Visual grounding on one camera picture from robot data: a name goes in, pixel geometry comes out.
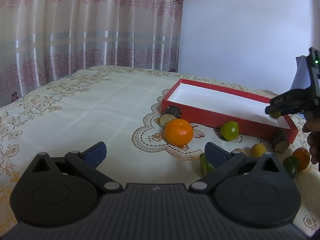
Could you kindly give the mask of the person right hand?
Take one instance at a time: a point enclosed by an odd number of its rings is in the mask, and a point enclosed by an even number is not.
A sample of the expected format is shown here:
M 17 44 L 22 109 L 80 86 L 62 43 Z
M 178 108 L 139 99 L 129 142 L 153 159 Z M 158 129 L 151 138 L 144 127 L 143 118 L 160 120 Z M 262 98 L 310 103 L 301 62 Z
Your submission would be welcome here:
M 317 164 L 319 163 L 320 119 L 315 118 L 307 121 L 303 126 L 303 132 L 309 133 L 308 145 L 310 146 L 309 152 L 311 155 L 311 162 Z

